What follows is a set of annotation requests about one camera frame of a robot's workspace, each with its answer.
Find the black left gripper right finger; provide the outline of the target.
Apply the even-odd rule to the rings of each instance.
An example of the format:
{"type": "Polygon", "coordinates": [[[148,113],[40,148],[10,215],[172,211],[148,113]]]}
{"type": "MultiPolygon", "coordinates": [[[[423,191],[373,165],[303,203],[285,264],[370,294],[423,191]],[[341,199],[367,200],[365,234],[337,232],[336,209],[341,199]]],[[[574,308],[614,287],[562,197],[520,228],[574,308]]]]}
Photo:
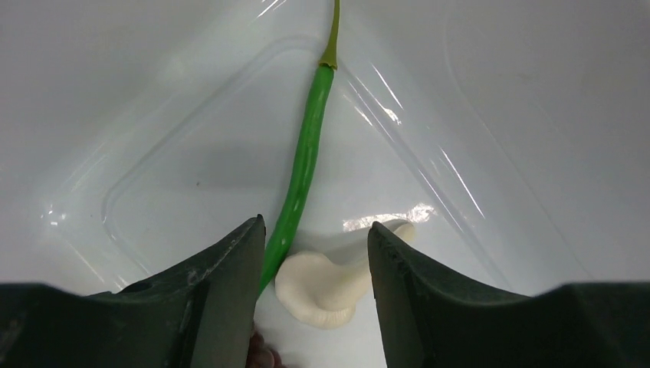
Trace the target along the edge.
{"type": "Polygon", "coordinates": [[[367,238],[390,367],[647,367],[649,285],[568,283],[533,297],[465,276],[384,225],[367,238]]]}

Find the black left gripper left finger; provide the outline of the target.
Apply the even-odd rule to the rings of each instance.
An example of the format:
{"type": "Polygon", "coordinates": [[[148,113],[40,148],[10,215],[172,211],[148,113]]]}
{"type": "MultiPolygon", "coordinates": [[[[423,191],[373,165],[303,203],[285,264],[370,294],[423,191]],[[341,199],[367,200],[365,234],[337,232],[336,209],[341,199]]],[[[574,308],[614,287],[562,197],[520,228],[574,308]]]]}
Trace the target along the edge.
{"type": "Polygon", "coordinates": [[[243,367],[258,298],[261,216],[121,292],[1,286],[3,367],[243,367]]]}

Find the dark red grape bunch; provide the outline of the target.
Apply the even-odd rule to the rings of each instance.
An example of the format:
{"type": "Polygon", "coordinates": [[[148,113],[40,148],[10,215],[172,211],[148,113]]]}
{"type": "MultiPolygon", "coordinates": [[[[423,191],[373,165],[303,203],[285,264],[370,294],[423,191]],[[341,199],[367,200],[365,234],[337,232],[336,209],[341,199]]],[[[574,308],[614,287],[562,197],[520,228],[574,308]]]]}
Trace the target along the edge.
{"type": "Polygon", "coordinates": [[[263,336],[257,331],[251,332],[248,345],[246,368],[285,368],[279,353],[265,343],[263,336]]]}

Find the white toy mushroom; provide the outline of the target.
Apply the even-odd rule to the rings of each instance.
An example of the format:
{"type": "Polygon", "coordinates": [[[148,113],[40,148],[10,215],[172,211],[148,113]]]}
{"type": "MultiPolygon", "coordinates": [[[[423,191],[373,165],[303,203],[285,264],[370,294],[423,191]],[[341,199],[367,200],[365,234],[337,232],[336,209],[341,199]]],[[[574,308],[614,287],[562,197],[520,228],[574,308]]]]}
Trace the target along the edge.
{"type": "Polygon", "coordinates": [[[297,321],[321,330],[348,324],[372,281],[371,224],[333,235],[300,232],[274,278],[274,292],[297,321]]]}

